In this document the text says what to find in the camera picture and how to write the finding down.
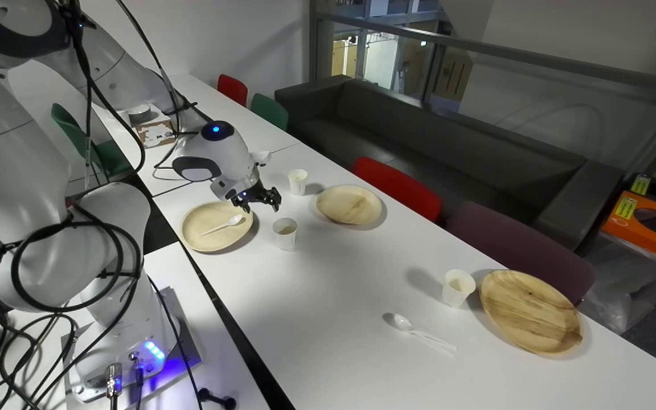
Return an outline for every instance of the white panel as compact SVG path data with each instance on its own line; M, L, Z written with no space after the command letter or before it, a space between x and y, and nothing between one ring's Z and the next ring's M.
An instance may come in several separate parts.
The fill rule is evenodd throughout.
M394 35L367 35L364 80L392 89L399 39Z

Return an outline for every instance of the blue light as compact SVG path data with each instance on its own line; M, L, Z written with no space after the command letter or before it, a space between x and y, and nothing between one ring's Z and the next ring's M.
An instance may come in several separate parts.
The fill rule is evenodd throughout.
M167 360L163 351L157 348L152 342L146 342L144 346L148 348L148 354L151 354L155 360L159 360L159 362Z

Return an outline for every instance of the red chair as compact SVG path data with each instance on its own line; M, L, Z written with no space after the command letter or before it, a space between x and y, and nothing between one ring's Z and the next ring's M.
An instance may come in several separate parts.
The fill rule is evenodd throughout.
M360 157L353 165L353 173L386 196L395 198L405 207L415 210L417 215L426 216L427 222L439 222L441 198L427 187L419 184L415 179L370 157Z
M228 99L231 99L231 101L237 101L239 106L245 107L247 89L245 89L245 85L239 82L237 79L219 76L217 89L219 89L223 97L228 97Z
M574 306L592 288L592 266L558 243L505 215L475 203L461 203L446 216L446 230L507 269L536 276Z

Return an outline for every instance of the orange object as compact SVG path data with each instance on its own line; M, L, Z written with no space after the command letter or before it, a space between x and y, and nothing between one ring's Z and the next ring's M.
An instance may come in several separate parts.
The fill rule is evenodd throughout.
M624 192L602 230L656 253L656 200Z

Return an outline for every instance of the wooden bowl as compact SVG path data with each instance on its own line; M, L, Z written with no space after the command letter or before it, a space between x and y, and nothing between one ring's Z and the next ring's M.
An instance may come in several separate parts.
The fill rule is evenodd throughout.
M243 215L243 222L239 227L229 227L217 233L209 233L226 222L229 222L234 215ZM254 224L254 216L243 212L241 207L234 207L231 203L205 203L193 207L185 222L181 222L181 239L185 244L196 253L219 253L229 246L234 246L239 239L243 239Z
M524 351L556 355L583 341L574 303L536 276L495 272L481 284L481 302L499 336Z
M361 187L329 187L317 198L317 212L337 224L370 230L379 227L384 207L379 198Z

